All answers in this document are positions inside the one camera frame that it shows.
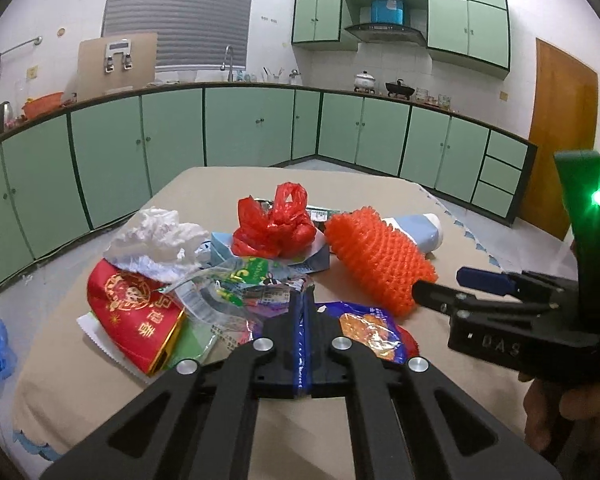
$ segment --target crumpled white plastic bag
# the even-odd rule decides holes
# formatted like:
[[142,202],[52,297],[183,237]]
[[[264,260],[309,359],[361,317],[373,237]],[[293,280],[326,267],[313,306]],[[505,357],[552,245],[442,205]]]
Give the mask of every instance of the crumpled white plastic bag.
[[208,267],[208,231],[198,224],[181,224],[177,211],[151,207],[139,213],[140,225],[120,230],[104,252],[111,265],[162,283]]

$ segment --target gray window blind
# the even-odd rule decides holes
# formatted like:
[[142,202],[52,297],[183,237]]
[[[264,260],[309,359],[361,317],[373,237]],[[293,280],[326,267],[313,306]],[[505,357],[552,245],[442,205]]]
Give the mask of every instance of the gray window blind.
[[228,44],[244,68],[250,12],[251,0],[107,0],[102,35],[157,32],[160,72],[216,68]]

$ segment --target drawer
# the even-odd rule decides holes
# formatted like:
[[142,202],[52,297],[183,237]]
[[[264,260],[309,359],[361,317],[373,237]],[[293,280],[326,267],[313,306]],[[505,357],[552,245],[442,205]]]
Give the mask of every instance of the drawer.
[[506,218],[513,195],[484,182],[478,182],[471,203]]
[[480,180],[513,194],[518,187],[520,173],[520,170],[487,155],[482,165]]
[[491,132],[487,155],[508,162],[516,168],[522,169],[526,157],[526,144],[499,132]]

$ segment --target beige tablecloth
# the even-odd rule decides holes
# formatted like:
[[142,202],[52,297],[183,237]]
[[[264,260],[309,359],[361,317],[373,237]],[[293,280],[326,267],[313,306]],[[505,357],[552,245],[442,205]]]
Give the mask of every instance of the beige tablecloth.
[[[373,206],[383,217],[436,213],[444,242],[432,255],[439,283],[457,286],[456,270],[474,266],[497,270],[477,249],[466,228],[417,184],[398,178],[279,168],[192,168],[174,179],[147,205],[176,209],[181,221],[208,230],[232,232],[236,204],[249,194],[272,198],[276,185],[300,182],[311,205],[353,210]],[[138,221],[134,216],[129,220]],[[76,323],[89,311],[86,281],[80,276],[37,334],[18,379],[13,427],[32,442],[59,453],[83,439],[144,388],[117,366]],[[331,269],[313,275],[317,301],[349,300],[373,304],[332,255]],[[417,339],[422,354],[518,434],[524,428],[526,387],[515,373],[446,347],[448,318],[418,309],[403,326]],[[354,478],[343,399],[261,402],[250,478]]]

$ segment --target red plastic bag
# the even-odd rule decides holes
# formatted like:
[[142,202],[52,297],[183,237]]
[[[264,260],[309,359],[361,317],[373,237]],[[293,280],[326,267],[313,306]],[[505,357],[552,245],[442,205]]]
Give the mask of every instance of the red plastic bag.
[[240,227],[234,232],[232,252],[236,256],[260,258],[296,256],[315,238],[306,200],[304,187],[293,182],[278,186],[273,207],[267,213],[252,196],[238,200]]

